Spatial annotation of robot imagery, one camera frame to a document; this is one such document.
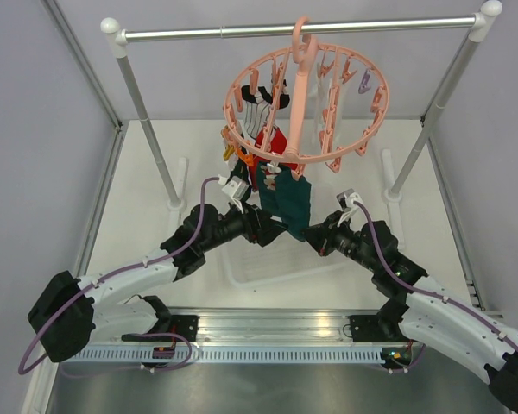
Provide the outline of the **teal sock front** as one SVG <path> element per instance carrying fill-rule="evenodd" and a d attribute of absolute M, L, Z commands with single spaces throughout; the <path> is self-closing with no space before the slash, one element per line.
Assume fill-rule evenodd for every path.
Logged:
<path fill-rule="evenodd" d="M 285 169 L 276 177 L 275 198 L 288 233 L 304 242 L 304 230 L 310 225 L 312 185 L 303 176 L 295 180 L 292 172 Z"/>

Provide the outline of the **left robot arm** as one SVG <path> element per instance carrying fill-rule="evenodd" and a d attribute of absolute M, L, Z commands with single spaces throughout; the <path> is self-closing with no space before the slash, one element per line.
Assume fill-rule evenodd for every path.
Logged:
<path fill-rule="evenodd" d="M 35 343 L 52 362 L 75 356 L 98 332 L 98 313 L 158 285 L 196 272 L 207 252 L 238 237 L 265 247 L 287 225 L 254 204 L 232 205 L 220 214 L 212 204 L 198 204 L 171 237 L 138 262 L 95 276 L 56 273 L 28 313 Z"/>

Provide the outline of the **teal reindeer sock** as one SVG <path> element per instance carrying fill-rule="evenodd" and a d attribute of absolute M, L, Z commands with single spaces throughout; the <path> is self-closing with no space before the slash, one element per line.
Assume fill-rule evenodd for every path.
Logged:
<path fill-rule="evenodd" d="M 268 165 L 260 162 L 256 168 L 256 186 L 263 210 L 289 224 L 292 212 L 290 169 L 282 166 L 279 172 L 270 172 Z"/>

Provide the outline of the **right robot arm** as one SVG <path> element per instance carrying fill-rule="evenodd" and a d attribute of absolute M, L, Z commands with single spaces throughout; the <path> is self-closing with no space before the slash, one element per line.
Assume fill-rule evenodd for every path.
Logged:
<path fill-rule="evenodd" d="M 304 231 L 321 256 L 339 252 L 372 274 L 387 298 L 376 320 L 379 335 L 420 342 L 474 373 L 493 397 L 518 413 L 518 329 L 455 297 L 398 249 L 384 221 L 369 219 L 359 231 L 335 212 Z"/>

